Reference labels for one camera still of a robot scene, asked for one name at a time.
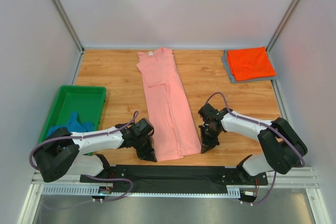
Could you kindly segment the pink t-shirt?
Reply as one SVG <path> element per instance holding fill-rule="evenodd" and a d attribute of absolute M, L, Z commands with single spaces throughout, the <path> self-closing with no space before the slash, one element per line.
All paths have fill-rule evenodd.
<path fill-rule="evenodd" d="M 154 127 L 157 160 L 170 161 L 201 151 L 201 142 L 175 64 L 173 51 L 138 52 L 149 120 Z"/>

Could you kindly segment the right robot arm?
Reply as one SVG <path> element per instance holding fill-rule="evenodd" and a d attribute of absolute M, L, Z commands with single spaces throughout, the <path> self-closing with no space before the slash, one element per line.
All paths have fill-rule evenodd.
<path fill-rule="evenodd" d="M 201 131 L 201 153 L 204 154 L 219 145 L 222 132 L 233 132 L 259 142 L 262 154 L 250 155 L 239 166 L 250 176 L 275 171 L 287 174 L 303 162 L 308 149 L 287 120 L 258 120 L 241 115 L 234 110 L 217 110 L 209 103 L 200 108 L 198 114 L 203 120 Z"/>

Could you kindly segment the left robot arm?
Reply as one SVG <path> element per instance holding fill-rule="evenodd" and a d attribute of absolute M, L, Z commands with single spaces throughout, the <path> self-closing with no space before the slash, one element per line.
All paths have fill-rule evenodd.
<path fill-rule="evenodd" d="M 146 118 L 84 133 L 69 132 L 62 127 L 33 148 L 29 163 L 46 183 L 57 181 L 66 174 L 97 176 L 108 164 L 103 157 L 92 153 L 105 149 L 132 147 L 138 159 L 156 162 L 153 134 L 154 127 Z"/>

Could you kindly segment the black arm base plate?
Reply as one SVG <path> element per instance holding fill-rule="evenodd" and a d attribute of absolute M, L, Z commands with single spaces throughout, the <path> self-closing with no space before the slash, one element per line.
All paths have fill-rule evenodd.
<path fill-rule="evenodd" d="M 132 181 L 186 180 L 220 185 L 266 186 L 266 173 L 250 176 L 241 168 L 225 166 L 116 165 L 103 169 L 96 178 L 127 178 Z"/>

